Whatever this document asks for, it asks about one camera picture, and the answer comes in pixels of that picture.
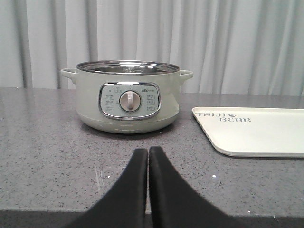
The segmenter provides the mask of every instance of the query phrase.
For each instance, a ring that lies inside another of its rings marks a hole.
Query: cream tray
[[[195,107],[219,152],[247,157],[304,157],[304,109]]]

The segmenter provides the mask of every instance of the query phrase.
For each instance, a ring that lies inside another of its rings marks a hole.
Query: speckled stone countertop
[[[0,88],[0,228],[60,227],[110,189],[135,148],[156,145],[225,213],[251,227],[304,227],[304,160],[225,156],[191,113],[196,106],[304,108],[304,97],[181,94],[173,124],[121,135],[82,123],[75,95]]]

